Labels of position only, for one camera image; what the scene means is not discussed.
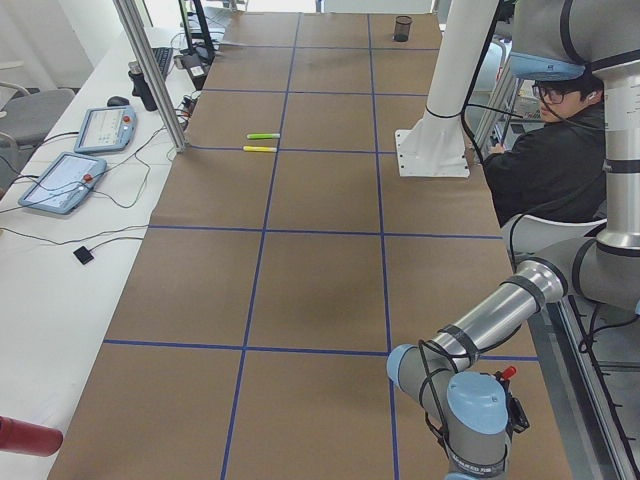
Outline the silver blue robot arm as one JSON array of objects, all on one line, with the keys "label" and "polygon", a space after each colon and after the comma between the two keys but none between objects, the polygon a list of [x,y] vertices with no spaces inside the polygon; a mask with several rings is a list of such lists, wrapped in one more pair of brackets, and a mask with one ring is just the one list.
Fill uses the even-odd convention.
[{"label": "silver blue robot arm", "polygon": [[551,245],[522,261],[477,307],[387,360],[448,459],[451,479],[503,479],[511,438],[527,427],[505,372],[474,363],[549,303],[576,294],[639,308],[639,5],[635,1],[520,1],[511,69],[519,78],[565,80],[590,70],[604,84],[607,225],[594,238]]}]

